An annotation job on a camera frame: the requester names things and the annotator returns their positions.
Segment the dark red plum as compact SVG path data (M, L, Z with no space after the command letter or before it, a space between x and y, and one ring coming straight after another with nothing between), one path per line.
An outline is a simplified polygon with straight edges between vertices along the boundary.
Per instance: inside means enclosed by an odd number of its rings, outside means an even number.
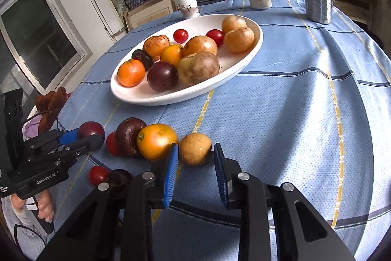
M102 140L105 139L105 130L103 126L95 121L85 122L80 126L77 132L79 139L87 138L89 136L98 135Z
M167 62L156 62L148 71L147 82L157 92L173 89L179 81L177 69Z

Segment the tan fruit on plate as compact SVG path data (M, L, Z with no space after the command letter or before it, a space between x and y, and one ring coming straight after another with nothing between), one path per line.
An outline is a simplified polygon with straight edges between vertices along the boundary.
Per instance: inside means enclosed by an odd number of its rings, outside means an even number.
M232 30L237 30L238 28L247 27L247 23L243 17L237 15L226 16L221 24L222 33L226 34Z

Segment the small yellow orange fruit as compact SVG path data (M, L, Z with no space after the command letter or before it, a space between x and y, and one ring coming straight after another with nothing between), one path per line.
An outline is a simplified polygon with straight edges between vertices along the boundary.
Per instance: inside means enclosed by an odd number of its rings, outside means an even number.
M254 32L249 27L231 30L224 37L224 45L233 53L246 52L252 49L254 41Z

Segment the brown plush toy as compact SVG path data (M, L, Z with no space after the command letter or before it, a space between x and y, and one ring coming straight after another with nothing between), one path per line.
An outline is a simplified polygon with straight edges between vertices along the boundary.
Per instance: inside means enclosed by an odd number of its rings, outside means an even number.
M41 114L38 124L38 134L47 133L57 119L61 109L68 100L68 93L64 87L51 91L46 95L40 95L35 99L35 106Z

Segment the tan small fruit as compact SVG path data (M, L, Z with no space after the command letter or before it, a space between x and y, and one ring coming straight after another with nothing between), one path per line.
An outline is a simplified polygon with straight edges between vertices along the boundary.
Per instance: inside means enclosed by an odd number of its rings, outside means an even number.
M210 150L211 139L202 133L188 134L179 144L180 159L190 166L203 164Z

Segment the orange tangerine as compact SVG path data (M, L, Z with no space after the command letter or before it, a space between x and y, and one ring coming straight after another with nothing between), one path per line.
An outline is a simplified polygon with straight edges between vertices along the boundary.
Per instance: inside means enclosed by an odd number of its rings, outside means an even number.
M124 87L135 87L141 83L146 69L141 61L130 59L122 63L117 70L117 79Z

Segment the orange citrus fruit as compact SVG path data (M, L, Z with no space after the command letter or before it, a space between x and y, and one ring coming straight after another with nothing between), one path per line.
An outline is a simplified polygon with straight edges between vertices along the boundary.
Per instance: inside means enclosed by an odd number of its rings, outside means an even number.
M168 125L156 123L142 128L137 146L143 158L158 161L167 157L171 145L178 142L176 131Z

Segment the dark purple passion fruit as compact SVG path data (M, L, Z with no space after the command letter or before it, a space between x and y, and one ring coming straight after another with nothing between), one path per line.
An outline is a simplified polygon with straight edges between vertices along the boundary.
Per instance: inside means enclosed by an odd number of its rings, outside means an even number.
M125 119L116 130L116 142L122 156L141 157L137 138L146 123L137 117Z

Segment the white paper cup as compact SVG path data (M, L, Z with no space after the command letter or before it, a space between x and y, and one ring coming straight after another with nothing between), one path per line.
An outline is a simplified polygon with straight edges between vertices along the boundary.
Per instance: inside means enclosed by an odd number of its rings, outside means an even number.
M199 17L197 0L174 0L174 3L185 19Z

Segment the white oval plate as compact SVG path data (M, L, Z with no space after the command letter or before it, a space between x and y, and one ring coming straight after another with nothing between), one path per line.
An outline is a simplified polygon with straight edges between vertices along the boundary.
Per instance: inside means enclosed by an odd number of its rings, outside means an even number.
M136 45L118 64L111 90L135 105L168 105L206 93L246 67L262 46L260 26L234 14L174 23Z

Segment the dark passion fruit on plate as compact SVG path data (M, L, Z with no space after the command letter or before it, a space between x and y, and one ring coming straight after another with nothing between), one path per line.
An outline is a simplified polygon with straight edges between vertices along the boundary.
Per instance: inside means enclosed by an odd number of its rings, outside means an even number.
M140 49L135 50L132 53L131 58L133 60L139 60L143 64L144 69L146 71L151 69L151 67L154 65L154 59L150 55L148 55L144 50L140 50Z

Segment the window with white frame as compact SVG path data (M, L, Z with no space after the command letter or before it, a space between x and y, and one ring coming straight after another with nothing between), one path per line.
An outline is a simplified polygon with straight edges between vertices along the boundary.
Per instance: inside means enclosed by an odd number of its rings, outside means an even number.
M41 94L64 85L92 56L60 0L1 1L1 35Z

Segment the striped orange persimmon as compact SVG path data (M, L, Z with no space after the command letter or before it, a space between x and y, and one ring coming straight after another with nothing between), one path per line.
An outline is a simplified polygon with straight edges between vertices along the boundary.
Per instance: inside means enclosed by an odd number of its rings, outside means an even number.
M153 59L158 60L163 50L170 45L169 38L162 34L151 36L143 44L143 50Z

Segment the beige framed panel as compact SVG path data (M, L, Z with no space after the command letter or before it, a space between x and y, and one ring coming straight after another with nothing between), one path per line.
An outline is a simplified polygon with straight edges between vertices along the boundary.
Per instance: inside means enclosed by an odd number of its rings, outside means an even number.
M131 31L146 23L165 17L175 10L174 0L149 0L124 15L127 30Z

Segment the dark red plum on plate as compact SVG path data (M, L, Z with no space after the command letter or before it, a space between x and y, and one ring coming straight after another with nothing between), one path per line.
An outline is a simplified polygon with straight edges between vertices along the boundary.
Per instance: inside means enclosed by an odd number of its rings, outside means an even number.
M177 69L167 62L156 62L148 71L147 82L157 92L173 89L179 81Z

